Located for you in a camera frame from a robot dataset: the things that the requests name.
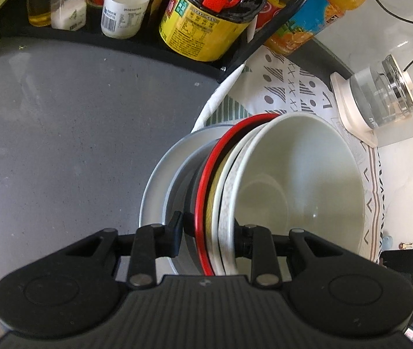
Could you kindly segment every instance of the table surface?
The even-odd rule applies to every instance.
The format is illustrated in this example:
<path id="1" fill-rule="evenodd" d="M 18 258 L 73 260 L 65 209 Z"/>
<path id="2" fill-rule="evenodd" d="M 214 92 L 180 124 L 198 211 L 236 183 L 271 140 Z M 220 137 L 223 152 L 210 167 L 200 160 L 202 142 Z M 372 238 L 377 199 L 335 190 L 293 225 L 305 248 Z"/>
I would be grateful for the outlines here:
<path id="1" fill-rule="evenodd" d="M 290 59 L 347 76 L 314 41 Z M 0 278 L 105 227 L 133 233 L 148 178 L 217 83 L 135 55 L 0 41 Z"/>

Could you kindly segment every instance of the black shelf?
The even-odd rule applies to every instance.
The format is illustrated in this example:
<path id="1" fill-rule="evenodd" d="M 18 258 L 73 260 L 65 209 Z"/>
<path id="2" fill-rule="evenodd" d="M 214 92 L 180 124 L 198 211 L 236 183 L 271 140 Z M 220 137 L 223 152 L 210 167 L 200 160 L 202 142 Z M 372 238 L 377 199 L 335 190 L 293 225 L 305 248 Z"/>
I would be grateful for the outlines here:
<path id="1" fill-rule="evenodd" d="M 130 39 L 120 40 L 106 37 L 100 30 L 101 10 L 90 7 L 87 9 L 85 27 L 78 31 L 66 31 L 52 29 L 49 26 L 30 25 L 27 19 L 26 0 L 8 0 L 0 9 L 0 38 L 25 36 L 91 44 L 173 64 L 221 82 L 249 58 L 284 22 L 289 20 L 305 1 L 289 0 L 286 7 L 267 23 L 251 42 L 247 43 L 244 31 L 221 59 L 210 63 L 195 61 L 172 51 L 159 37 L 158 26 L 149 25 L 146 22 Z"/>

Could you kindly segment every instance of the orange juice bottle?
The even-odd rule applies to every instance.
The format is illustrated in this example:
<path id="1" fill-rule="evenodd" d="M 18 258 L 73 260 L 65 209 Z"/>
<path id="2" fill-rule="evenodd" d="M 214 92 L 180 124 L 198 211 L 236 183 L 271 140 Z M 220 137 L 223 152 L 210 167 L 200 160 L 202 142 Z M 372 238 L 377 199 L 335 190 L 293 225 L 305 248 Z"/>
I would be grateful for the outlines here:
<path id="1" fill-rule="evenodd" d="M 302 44 L 353 10 L 365 0 L 307 0 L 302 8 L 265 43 L 271 50 L 289 55 Z"/>

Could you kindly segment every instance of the tablecloth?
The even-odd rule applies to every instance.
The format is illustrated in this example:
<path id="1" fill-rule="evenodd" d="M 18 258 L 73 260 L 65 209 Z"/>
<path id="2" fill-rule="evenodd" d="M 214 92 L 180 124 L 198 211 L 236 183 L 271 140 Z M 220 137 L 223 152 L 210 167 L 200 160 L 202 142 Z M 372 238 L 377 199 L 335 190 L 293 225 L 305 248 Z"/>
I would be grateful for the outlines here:
<path id="1" fill-rule="evenodd" d="M 262 46 L 215 90 L 194 125 L 240 120 L 259 113 L 303 111 L 332 124 L 349 145 L 365 190 L 365 224 L 359 254 L 378 262 L 384 222 L 384 189 L 377 148 L 343 127 L 333 93 L 316 76 Z"/>

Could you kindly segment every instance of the red bowl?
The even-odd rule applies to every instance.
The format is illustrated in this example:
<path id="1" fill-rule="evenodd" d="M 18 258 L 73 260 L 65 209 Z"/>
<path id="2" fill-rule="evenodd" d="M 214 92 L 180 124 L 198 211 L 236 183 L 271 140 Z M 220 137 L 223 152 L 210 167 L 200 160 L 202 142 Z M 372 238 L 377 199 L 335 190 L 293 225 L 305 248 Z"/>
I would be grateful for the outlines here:
<path id="1" fill-rule="evenodd" d="M 214 275 L 206 251 L 207 246 L 205 242 L 204 229 L 206 213 L 205 199 L 208 195 L 208 191 L 210 190 L 213 176 L 224 157 L 247 133 L 260 126 L 261 124 L 271 121 L 277 116 L 278 114 L 274 113 L 257 114 L 238 122 L 238 124 L 232 126 L 228 130 L 228 132 L 226 132 L 221 137 L 207 159 L 205 168 L 203 168 L 203 172 L 200 178 L 199 189 L 197 191 L 197 197 L 195 200 L 194 214 L 195 244 L 197 247 L 197 253 L 199 254 L 200 258 L 200 264 L 202 265 L 202 269 L 205 275 Z"/>

